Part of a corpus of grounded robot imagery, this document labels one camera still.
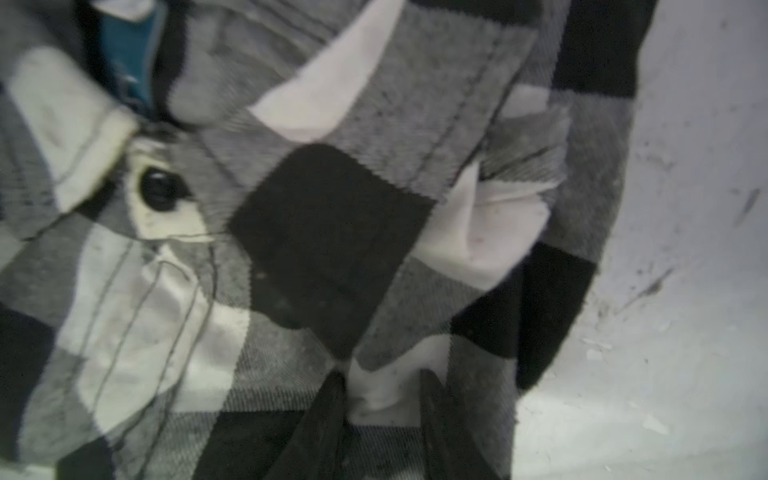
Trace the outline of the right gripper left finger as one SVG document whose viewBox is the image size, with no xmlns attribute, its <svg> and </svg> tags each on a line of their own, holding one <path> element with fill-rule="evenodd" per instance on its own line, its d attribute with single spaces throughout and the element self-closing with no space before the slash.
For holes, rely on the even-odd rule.
<svg viewBox="0 0 768 480">
<path fill-rule="evenodd" d="M 334 479 L 343 458 L 346 398 L 344 376 L 332 371 L 264 479 Z"/>
</svg>

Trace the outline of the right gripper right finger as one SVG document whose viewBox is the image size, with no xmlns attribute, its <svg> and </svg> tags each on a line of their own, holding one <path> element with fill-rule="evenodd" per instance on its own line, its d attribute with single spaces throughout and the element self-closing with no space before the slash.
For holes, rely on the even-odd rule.
<svg viewBox="0 0 768 480">
<path fill-rule="evenodd" d="M 438 376 L 422 369 L 419 378 L 425 478 L 499 479 L 467 429 L 461 408 Z"/>
</svg>

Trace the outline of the black white checkered shirt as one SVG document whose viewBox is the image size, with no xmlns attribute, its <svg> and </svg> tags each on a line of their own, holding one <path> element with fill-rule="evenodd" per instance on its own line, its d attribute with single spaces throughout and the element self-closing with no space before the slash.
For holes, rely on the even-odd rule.
<svg viewBox="0 0 768 480">
<path fill-rule="evenodd" d="M 426 479 L 422 369 L 499 479 L 625 179 L 652 1 L 5 1 L 1 464 Z"/>
</svg>

